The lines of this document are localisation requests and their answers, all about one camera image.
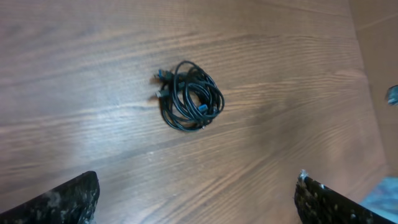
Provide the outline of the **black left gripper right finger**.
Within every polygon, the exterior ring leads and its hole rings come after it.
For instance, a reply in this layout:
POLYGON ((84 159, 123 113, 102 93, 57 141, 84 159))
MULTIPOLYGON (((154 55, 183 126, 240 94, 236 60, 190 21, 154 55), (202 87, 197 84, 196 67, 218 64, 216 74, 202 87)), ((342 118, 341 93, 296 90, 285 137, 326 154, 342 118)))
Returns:
POLYGON ((294 203, 303 224, 394 223, 313 180, 304 169, 297 179, 294 203))

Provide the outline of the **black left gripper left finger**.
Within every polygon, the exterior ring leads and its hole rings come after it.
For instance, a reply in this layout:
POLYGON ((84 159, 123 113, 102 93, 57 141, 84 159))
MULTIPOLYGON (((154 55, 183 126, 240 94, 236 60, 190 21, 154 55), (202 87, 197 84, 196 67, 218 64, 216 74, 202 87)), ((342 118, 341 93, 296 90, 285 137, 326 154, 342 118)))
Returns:
POLYGON ((81 175, 1 213, 2 224, 92 224, 100 197, 95 171, 81 175))

